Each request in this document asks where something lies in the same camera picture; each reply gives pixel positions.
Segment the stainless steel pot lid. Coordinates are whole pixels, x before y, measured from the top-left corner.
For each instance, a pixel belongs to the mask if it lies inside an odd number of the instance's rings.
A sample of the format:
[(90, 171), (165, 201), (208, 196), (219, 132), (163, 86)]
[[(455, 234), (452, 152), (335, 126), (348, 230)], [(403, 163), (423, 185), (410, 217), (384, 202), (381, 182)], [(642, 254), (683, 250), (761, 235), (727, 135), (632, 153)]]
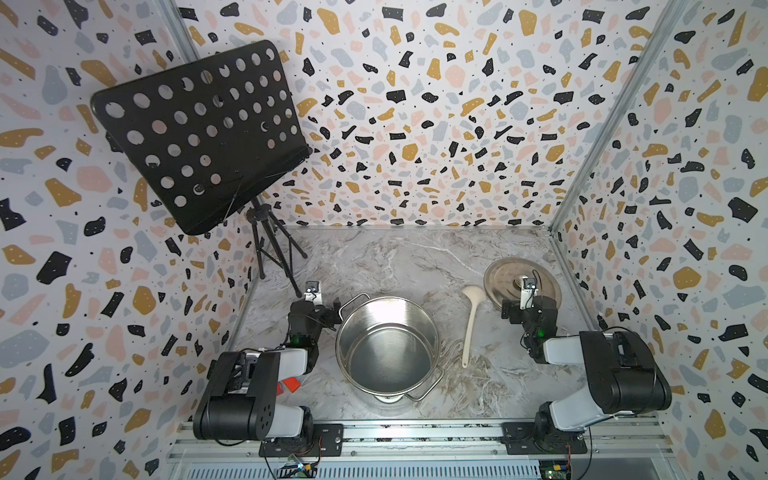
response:
[(536, 295), (552, 298), (560, 308), (562, 292), (555, 276), (544, 266), (521, 257), (494, 261), (484, 273), (483, 286), (488, 299), (500, 311), (504, 300), (520, 303), (525, 280), (535, 280)]

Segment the cream plastic ladle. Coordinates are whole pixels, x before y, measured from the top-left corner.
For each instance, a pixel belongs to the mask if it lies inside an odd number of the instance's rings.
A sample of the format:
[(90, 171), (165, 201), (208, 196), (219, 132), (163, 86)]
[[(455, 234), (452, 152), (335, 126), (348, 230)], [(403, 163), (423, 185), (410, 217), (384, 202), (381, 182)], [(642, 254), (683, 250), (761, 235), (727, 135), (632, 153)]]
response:
[(477, 285), (468, 285), (464, 287), (461, 293), (470, 302), (470, 311), (468, 315), (467, 327), (465, 331), (464, 344), (461, 357), (461, 365), (467, 368), (470, 359), (471, 341), (474, 330), (474, 324), (478, 307), (487, 299), (485, 290)]

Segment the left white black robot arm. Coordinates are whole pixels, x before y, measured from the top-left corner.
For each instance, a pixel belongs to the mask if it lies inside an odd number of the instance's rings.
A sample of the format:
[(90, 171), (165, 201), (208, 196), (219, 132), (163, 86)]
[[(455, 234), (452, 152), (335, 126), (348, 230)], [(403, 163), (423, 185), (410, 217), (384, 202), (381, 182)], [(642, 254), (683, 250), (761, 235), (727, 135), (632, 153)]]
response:
[(317, 423), (306, 406), (278, 402), (278, 390), (314, 369), (323, 331), (341, 324), (341, 303), (291, 304), (282, 344), (273, 349), (227, 351), (211, 364), (200, 405), (192, 416), (198, 440), (233, 447), (260, 443), (259, 456), (322, 458), (341, 455), (344, 426)]

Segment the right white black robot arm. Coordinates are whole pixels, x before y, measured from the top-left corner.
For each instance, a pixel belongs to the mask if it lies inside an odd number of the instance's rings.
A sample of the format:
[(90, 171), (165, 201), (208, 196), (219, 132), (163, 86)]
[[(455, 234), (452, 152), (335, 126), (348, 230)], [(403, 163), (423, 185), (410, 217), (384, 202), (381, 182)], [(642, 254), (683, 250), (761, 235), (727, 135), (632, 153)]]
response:
[(521, 344), (536, 363), (582, 366), (586, 374), (584, 387), (543, 403), (533, 420), (502, 424), (509, 455), (586, 454), (591, 426), (670, 407), (671, 386), (637, 333), (610, 328), (560, 336), (556, 301), (543, 296), (505, 300), (501, 317), (523, 327)]

